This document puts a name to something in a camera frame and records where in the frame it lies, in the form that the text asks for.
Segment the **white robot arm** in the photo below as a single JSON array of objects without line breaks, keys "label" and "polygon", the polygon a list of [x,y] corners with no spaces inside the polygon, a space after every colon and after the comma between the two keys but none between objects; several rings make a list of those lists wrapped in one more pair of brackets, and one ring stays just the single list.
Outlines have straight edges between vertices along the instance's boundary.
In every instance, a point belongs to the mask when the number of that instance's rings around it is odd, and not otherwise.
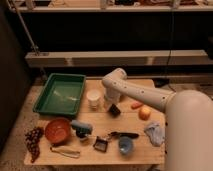
[{"label": "white robot arm", "polygon": [[173,92],[126,81],[117,68],[102,78],[105,98],[126,95],[165,114],[165,171],[213,171],[213,101],[196,90]]}]

